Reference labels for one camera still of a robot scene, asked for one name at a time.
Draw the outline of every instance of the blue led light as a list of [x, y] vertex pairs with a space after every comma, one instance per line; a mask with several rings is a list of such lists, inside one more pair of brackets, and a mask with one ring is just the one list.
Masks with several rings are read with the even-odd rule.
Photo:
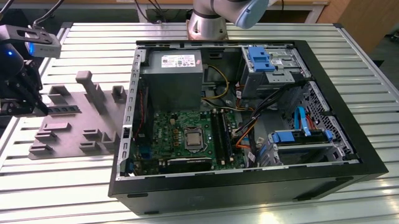
[[34, 52], [35, 52], [35, 45], [34, 43], [30, 43], [30, 55], [34, 55]]

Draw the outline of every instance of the motherboard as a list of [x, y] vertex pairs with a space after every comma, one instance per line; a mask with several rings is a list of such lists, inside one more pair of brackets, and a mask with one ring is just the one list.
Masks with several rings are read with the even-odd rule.
[[157, 113], [153, 144], [139, 147], [139, 173], [157, 175], [243, 168], [243, 152], [230, 138], [237, 127], [233, 111]]

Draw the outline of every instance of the blue tab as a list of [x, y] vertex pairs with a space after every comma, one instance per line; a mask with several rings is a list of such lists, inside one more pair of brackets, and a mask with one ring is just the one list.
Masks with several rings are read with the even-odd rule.
[[304, 129], [305, 130], [305, 135], [310, 136], [312, 135], [312, 131], [310, 128], [308, 127], [308, 121], [306, 121], [306, 112], [305, 112], [305, 108], [302, 106], [300, 106], [296, 109], [296, 113], [294, 113], [294, 126], [296, 129]]
[[265, 47], [249, 47], [249, 58], [254, 64], [254, 71], [275, 71], [275, 66], [270, 62], [270, 54]]
[[293, 132], [278, 132], [281, 142], [296, 141]]
[[326, 134], [326, 137], [328, 137], [329, 141], [333, 141], [333, 139], [334, 139], [333, 132], [330, 130], [326, 130], [325, 134]]
[[278, 134], [273, 134], [274, 143], [278, 143], [281, 141]]
[[262, 150], [261, 150], [261, 152], [259, 152], [259, 156], [263, 155], [265, 151], [266, 151], [266, 145], [263, 145], [263, 147], [262, 147]]

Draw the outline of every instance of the ram slot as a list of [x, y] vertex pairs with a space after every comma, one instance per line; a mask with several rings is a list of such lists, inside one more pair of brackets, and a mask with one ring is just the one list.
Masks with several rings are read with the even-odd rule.
[[223, 145], [223, 150], [225, 150], [225, 155], [226, 155], [226, 162], [231, 162], [233, 159], [233, 148], [231, 148], [231, 139], [230, 139], [230, 133], [229, 133], [229, 126], [227, 126], [227, 118], [226, 118], [226, 113], [222, 111], [219, 113], [219, 120], [222, 124], [219, 125], [221, 127], [221, 136], [222, 136], [222, 145]]
[[211, 125], [213, 125], [213, 135], [214, 135], [214, 144], [215, 144], [215, 157], [218, 164], [226, 164], [225, 152], [222, 147], [222, 135], [221, 135], [221, 128], [219, 128], [219, 114], [218, 111], [211, 111]]

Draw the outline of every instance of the slotted metal table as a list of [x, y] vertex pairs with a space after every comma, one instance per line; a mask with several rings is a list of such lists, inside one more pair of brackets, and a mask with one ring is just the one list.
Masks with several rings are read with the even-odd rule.
[[[390, 173], [317, 201], [137, 216], [109, 198], [113, 155], [30, 160], [43, 118], [14, 118], [0, 139], [0, 222], [29, 224], [121, 223], [398, 223], [399, 92], [344, 28], [333, 24], [229, 25], [231, 40], [308, 40]], [[59, 59], [41, 68], [46, 96], [55, 84], [85, 91], [79, 70], [94, 73], [103, 90], [129, 86], [137, 40], [187, 39], [186, 25], [75, 23], [65, 25]]]

